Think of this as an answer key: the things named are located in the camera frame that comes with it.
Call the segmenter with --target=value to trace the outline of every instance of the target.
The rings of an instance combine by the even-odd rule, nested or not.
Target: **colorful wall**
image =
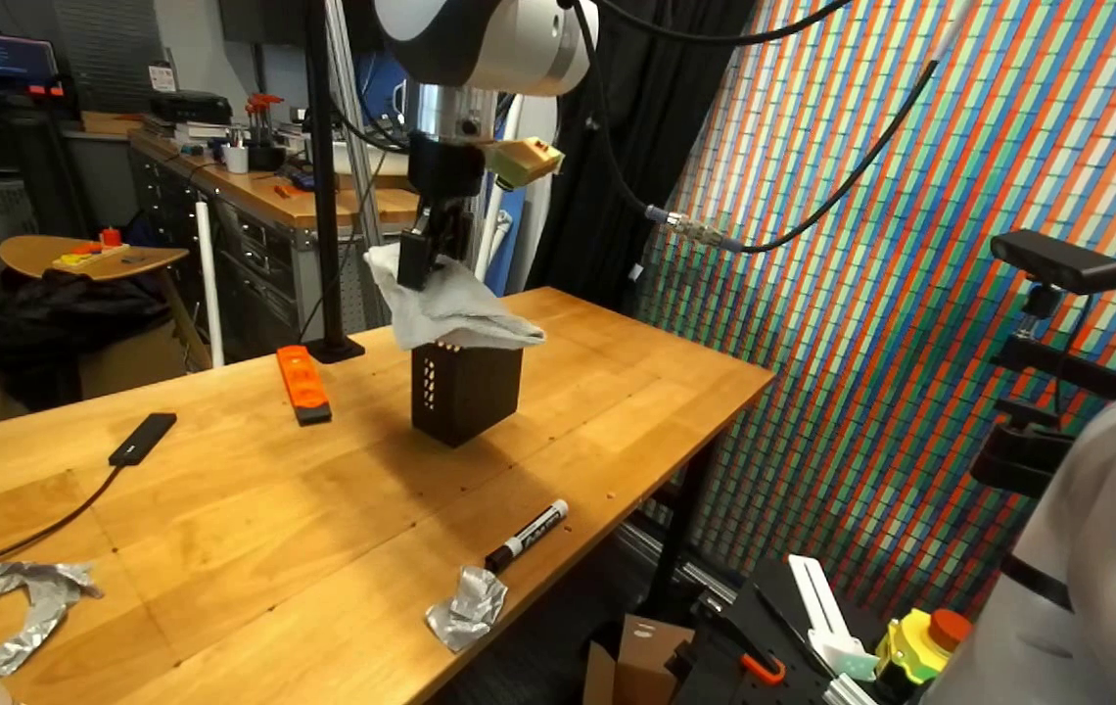
[[[819,6],[770,0],[755,27]],[[1026,292],[988,241],[1038,228],[1116,254],[1116,6],[855,0],[734,61],[675,199],[744,242],[789,232],[931,54],[914,119],[806,241],[744,259],[667,237],[637,300],[637,317],[778,371],[722,448],[696,548],[735,571],[812,552],[842,600],[879,610],[914,595],[979,609],[1030,511],[968,480],[998,397],[1051,399],[988,366]],[[1078,354],[1116,370],[1116,296]]]

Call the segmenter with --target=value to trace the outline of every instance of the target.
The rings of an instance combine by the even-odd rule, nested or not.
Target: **floor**
[[[622,542],[597,548],[526,610],[436,705],[576,705],[592,636],[615,636],[649,584],[649,561]]]

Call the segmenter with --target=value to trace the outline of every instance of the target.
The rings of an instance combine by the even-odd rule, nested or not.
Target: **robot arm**
[[[400,283],[422,292],[438,254],[464,254],[495,139],[498,96],[563,96],[592,54],[555,0],[372,0],[409,82],[409,176],[422,225],[400,246]]]

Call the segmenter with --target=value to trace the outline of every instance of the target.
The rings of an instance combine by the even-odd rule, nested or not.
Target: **striped wall pattern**
[[[824,0],[767,0],[778,27]],[[1008,392],[1021,276],[988,241],[1038,228],[1116,254],[1116,6],[855,0],[790,45],[740,53],[675,196],[763,242],[842,183],[926,63],[940,71],[864,181],[797,246],[654,241],[637,317],[778,371],[722,448],[696,548],[748,571],[812,552],[842,600],[979,609],[1026,501],[968,480]],[[1116,296],[1078,354],[1116,370]],[[1084,421],[1097,399],[1067,397]]]

